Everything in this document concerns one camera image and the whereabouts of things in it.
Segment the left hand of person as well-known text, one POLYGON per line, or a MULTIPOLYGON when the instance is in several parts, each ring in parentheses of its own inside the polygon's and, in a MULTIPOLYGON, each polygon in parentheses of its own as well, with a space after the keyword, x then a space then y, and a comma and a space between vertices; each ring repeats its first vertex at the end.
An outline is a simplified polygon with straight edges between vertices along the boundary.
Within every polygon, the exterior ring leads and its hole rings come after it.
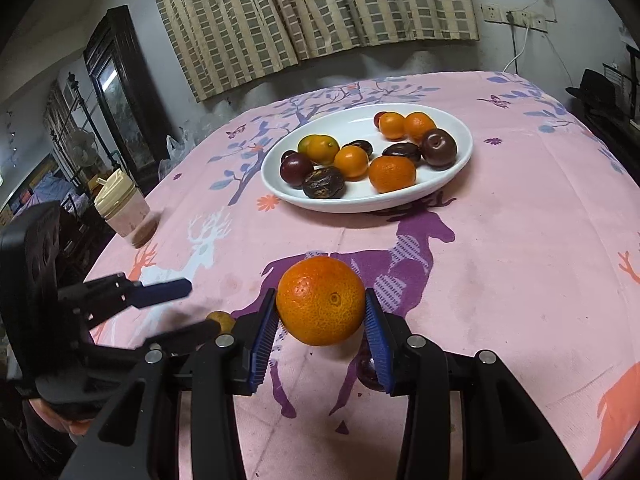
POLYGON ((73 438, 84 436, 92 424, 92 419, 68 420, 53 411, 50 405, 41 399, 29 400, 29 404, 51 428, 59 432, 66 432, 73 438))

